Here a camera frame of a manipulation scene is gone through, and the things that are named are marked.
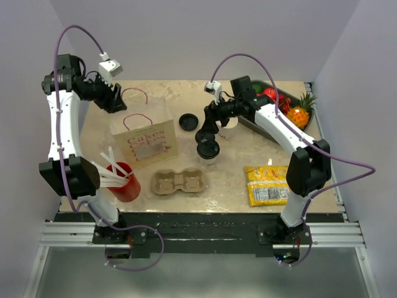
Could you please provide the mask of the black coffee lid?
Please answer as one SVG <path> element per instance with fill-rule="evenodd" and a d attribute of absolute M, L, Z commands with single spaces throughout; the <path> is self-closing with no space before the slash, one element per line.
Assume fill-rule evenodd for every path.
<path fill-rule="evenodd" d="M 196 115 L 191 113 L 182 114 L 179 117 L 179 126 L 182 130 L 193 131 L 197 128 L 199 119 Z"/>
<path fill-rule="evenodd" d="M 206 133 L 198 130 L 195 134 L 195 141 L 196 143 L 200 143 L 202 141 L 202 139 L 206 136 Z"/>

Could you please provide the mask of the white paper cup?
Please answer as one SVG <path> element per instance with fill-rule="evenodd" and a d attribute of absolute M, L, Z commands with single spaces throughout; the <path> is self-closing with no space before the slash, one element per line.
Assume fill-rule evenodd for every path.
<path fill-rule="evenodd" d="M 197 153 L 201 164 L 204 166 L 210 166 L 216 161 L 216 158 L 220 153 L 220 146 L 215 140 L 202 140 L 197 145 Z"/>
<path fill-rule="evenodd" d="M 220 121 L 216 121 L 218 127 L 218 136 L 222 139 L 229 139 L 232 137 L 236 126 L 238 125 L 238 118 L 233 117 L 228 119 L 226 126 L 222 127 Z"/>

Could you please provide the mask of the brown paper bag pink handles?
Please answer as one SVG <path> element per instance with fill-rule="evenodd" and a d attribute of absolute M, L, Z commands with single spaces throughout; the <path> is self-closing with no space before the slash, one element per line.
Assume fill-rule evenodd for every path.
<path fill-rule="evenodd" d="M 179 155 L 174 119 L 166 100 L 139 88 L 122 91 L 127 110 L 110 116 L 111 134 L 127 163 L 143 168 Z"/>

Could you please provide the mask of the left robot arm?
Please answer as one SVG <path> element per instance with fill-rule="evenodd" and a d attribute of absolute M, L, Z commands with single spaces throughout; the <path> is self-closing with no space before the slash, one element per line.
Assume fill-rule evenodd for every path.
<path fill-rule="evenodd" d="M 83 60 L 75 55 L 58 55 L 56 69 L 46 75 L 42 89 L 51 118 L 51 145 L 39 173 L 59 195 L 66 196 L 74 212 L 84 206 L 96 222 L 94 235 L 101 243 L 123 243 L 128 228 L 120 211 L 100 191 L 97 167 L 83 157 L 79 139 L 79 106 L 93 101 L 109 114 L 126 110 L 121 86 L 112 79 L 122 66 L 100 54 L 102 61 L 94 79 L 86 77 Z"/>

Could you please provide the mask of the grey fruit tray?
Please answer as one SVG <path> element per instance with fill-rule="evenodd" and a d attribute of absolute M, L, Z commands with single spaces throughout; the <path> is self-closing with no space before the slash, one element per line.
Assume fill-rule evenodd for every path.
<path fill-rule="evenodd" d="M 252 80 L 251 81 L 252 84 L 261 84 L 264 88 L 264 90 L 266 88 L 273 88 L 273 86 L 269 83 L 265 83 L 264 81 L 260 81 L 260 80 Z M 289 97 L 291 99 L 291 104 L 290 104 L 290 108 L 291 107 L 295 107 L 298 103 L 300 98 L 297 98 L 281 89 L 278 89 L 278 94 L 283 94 L 287 97 Z M 306 127 L 306 129 L 304 129 L 304 132 L 307 132 L 308 127 L 311 124 L 311 121 L 313 120 L 314 115 L 311 116 L 310 122 L 308 124 L 308 126 Z M 240 124 L 244 125 L 245 127 L 251 129 L 252 131 L 258 133 L 259 135 L 267 138 L 268 140 L 271 140 L 273 142 L 276 142 L 275 139 L 268 133 L 266 132 L 263 128 L 259 127 L 257 124 L 254 123 L 254 120 L 252 117 L 244 117 L 244 116 L 239 116 L 238 117 L 238 121 Z"/>

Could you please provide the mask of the green lime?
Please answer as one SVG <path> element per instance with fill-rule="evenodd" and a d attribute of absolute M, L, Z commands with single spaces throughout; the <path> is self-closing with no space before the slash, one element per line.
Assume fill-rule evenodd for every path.
<path fill-rule="evenodd" d="M 261 84 L 252 84 L 252 87 L 257 94 L 261 94 L 264 90 L 264 88 Z"/>

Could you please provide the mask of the white wrapped straws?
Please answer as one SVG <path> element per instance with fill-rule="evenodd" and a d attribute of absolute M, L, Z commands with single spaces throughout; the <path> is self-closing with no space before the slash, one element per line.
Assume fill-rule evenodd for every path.
<path fill-rule="evenodd" d="M 91 161 L 99 172 L 100 187 L 120 188 L 125 186 L 133 177 L 133 171 L 128 172 L 115 161 L 111 146 L 108 147 L 108 154 L 101 152 L 100 155 L 110 163 L 110 169 L 106 169 L 98 163 Z"/>

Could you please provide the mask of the yellow snack bag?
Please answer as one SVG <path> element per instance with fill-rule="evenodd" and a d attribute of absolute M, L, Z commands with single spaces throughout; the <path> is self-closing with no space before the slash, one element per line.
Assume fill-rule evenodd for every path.
<path fill-rule="evenodd" d="M 246 166 L 244 169 L 251 207 L 287 203 L 290 193 L 287 166 Z"/>

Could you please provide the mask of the red apple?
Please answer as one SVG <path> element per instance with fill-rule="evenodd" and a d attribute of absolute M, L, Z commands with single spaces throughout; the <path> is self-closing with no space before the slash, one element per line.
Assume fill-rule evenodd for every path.
<path fill-rule="evenodd" d="M 263 90 L 262 92 L 264 95 L 268 96 L 271 100 L 273 100 L 274 102 L 277 99 L 277 94 L 275 92 L 274 88 L 266 88 L 265 90 Z"/>

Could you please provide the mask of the red cherries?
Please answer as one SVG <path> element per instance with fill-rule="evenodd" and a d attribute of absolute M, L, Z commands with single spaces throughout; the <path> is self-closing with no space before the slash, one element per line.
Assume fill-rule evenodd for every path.
<path fill-rule="evenodd" d="M 279 94 L 279 109 L 284 115 L 287 115 L 290 110 L 291 99 L 283 94 Z"/>

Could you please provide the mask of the red straw holder cup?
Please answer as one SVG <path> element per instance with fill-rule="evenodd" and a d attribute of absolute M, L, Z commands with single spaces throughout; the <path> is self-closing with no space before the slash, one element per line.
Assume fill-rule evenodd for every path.
<path fill-rule="evenodd" d="M 121 161 L 117 162 L 117 164 L 129 174 L 128 182 L 121 187 L 108 187 L 108 190 L 120 202 L 134 201 L 140 195 L 141 185 L 133 173 L 133 169 L 128 164 Z"/>

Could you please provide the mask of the toy pineapple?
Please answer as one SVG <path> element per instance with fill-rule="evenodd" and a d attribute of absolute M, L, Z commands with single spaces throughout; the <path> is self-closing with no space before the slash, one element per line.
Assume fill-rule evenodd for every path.
<path fill-rule="evenodd" d="M 289 119 L 299 129 L 306 129 L 311 116 L 313 115 L 316 100 L 316 96 L 309 93 L 303 93 L 300 97 L 299 103 L 295 107 L 291 107 L 287 112 L 287 119 Z"/>

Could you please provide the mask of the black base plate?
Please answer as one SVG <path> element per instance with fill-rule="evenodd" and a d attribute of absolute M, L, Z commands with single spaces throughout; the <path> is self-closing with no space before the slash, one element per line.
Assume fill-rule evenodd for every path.
<path fill-rule="evenodd" d="M 97 227 L 88 213 L 57 214 L 45 225 L 45 240 L 61 246 L 103 247 L 111 258 L 149 258 L 152 254 L 218 254 L 272 257 L 309 244 L 307 232 L 343 223 L 341 214 L 309 214 L 306 228 L 273 236 L 277 214 L 124 213 L 116 231 Z"/>

